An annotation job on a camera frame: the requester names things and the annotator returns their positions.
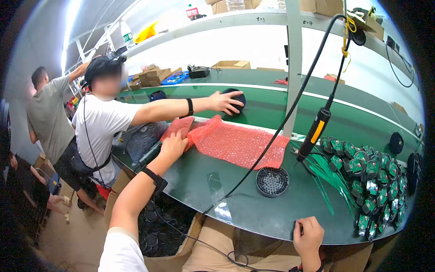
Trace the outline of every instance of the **red sign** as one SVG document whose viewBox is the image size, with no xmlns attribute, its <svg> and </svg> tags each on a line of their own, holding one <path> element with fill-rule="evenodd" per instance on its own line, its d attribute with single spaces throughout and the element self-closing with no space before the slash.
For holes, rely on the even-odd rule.
<svg viewBox="0 0 435 272">
<path fill-rule="evenodd" d="M 198 13 L 198 8 L 196 7 L 196 8 L 193 8 L 193 9 L 191 9 L 191 10 L 186 10 L 186 13 L 187 13 L 187 17 L 188 18 L 190 18 L 190 17 L 192 17 L 192 16 L 194 16 L 194 15 L 198 15 L 199 13 Z"/>
</svg>

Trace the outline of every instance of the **yellow bag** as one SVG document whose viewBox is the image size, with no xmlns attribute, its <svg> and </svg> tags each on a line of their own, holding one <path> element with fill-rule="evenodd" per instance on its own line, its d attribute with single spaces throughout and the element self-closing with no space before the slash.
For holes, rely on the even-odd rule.
<svg viewBox="0 0 435 272">
<path fill-rule="evenodd" d="M 152 23 L 149 27 L 145 28 L 144 30 L 142 30 L 139 35 L 137 35 L 136 37 L 133 37 L 133 40 L 135 43 L 140 43 L 152 36 L 154 36 L 156 34 L 156 30 L 155 30 L 155 26 L 159 21 L 155 21 L 154 23 Z"/>
</svg>

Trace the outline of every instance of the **white t-shirt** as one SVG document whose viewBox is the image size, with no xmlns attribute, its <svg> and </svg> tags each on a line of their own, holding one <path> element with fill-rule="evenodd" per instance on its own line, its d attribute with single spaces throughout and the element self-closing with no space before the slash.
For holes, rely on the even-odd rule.
<svg viewBox="0 0 435 272">
<path fill-rule="evenodd" d="M 116 100 L 102 101 L 91 94 L 85 95 L 80 101 L 72 122 L 73 126 L 76 127 L 77 148 L 83 162 L 94 168 L 97 165 L 89 148 L 84 126 L 84 99 L 86 99 L 87 133 L 98 165 L 102 165 L 109 157 L 113 135 L 118 131 L 127 130 L 141 104 L 128 104 Z M 105 184 L 116 178 L 112 160 L 100 169 L 100 172 Z M 101 180 L 98 171 L 94 172 L 94 178 Z"/>
<path fill-rule="evenodd" d="M 128 230 L 113 227 L 107 232 L 98 272 L 148 272 L 138 241 Z"/>
</svg>

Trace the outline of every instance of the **man in gray t-shirt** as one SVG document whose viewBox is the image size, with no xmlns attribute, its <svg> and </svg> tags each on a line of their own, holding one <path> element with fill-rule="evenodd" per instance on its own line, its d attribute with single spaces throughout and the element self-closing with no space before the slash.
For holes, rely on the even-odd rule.
<svg viewBox="0 0 435 272">
<path fill-rule="evenodd" d="M 84 203 L 104 215 L 104 210 L 81 188 L 77 172 L 72 167 L 71 158 L 77 144 L 74 128 L 67 118 L 63 104 L 64 93 L 70 91 L 70 82 L 83 75 L 88 65 L 89 62 L 84 63 L 72 73 L 51 82 L 46 69 L 38 67 L 32 75 L 36 93 L 27 108 L 27 123 L 31 142 L 40 141 L 45 155 L 58 175 L 77 192 L 77 196 Z"/>
</svg>

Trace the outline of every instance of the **person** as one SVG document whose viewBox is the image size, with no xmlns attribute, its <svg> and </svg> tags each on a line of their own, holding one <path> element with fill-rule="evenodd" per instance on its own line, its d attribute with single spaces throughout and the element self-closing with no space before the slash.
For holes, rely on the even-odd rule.
<svg viewBox="0 0 435 272">
<path fill-rule="evenodd" d="M 181 139 L 181 131 L 163 141 L 159 155 L 147 165 L 154 174 L 163 176 L 166 170 L 183 154 L 188 140 Z M 144 257 L 139 248 L 138 216 L 149 202 L 156 186 L 144 172 L 139 172 L 120 193 L 112 210 L 112 215 L 104 243 L 103 254 L 98 271 L 147 272 Z M 208 218 L 200 232 L 199 239 L 230 253 L 234 247 L 232 234 L 234 227 L 212 218 Z M 282 242 L 280 247 L 265 259 L 252 264 L 256 269 L 274 269 L 294 271 L 302 263 L 304 272 L 321 269 L 319 247 L 324 230 L 315 217 L 302 218 L 294 226 L 293 244 Z M 183 266 L 184 272 L 191 271 L 246 271 L 200 242 L 196 242 L 189 259 Z"/>
<path fill-rule="evenodd" d="M 67 224 L 70 223 L 70 215 L 64 212 L 56 204 L 65 202 L 70 205 L 70 198 L 58 196 L 50 193 L 47 183 L 38 171 L 26 160 L 10 153 L 10 166 L 15 171 L 17 180 L 21 182 L 23 193 L 34 207 L 47 207 L 48 209 L 60 213 L 65 217 Z"/>
<path fill-rule="evenodd" d="M 107 57 L 92 60 L 84 75 L 90 93 L 80 101 L 72 120 L 76 128 L 78 151 L 84 164 L 95 168 L 108 162 L 94 172 L 94 178 L 107 187 L 112 187 L 119 172 L 119 167 L 110 158 L 115 133 L 126 131 L 129 126 L 167 121 L 189 112 L 186 99 L 163 99 L 147 104 L 128 104 L 114 100 L 122 87 L 122 66 L 120 61 L 109 60 Z M 230 104 L 243 106 L 242 102 L 231 98 L 240 94 L 241 91 L 228 94 L 216 92 L 210 97 L 194 98 L 191 100 L 193 112 L 214 110 L 231 115 L 231 110 L 239 113 Z"/>
<path fill-rule="evenodd" d="M 98 213 L 104 210 L 81 188 L 77 172 L 72 167 L 74 156 L 74 129 L 71 126 L 63 106 L 63 95 L 70 91 L 69 84 L 83 75 L 89 62 L 86 62 L 70 74 L 49 81 L 47 70 L 40 66 L 32 74 L 32 83 L 36 89 L 27 108 L 27 123 L 30 141 L 40 141 L 48 160 L 58 175 L 77 192 L 77 197 Z"/>
</svg>

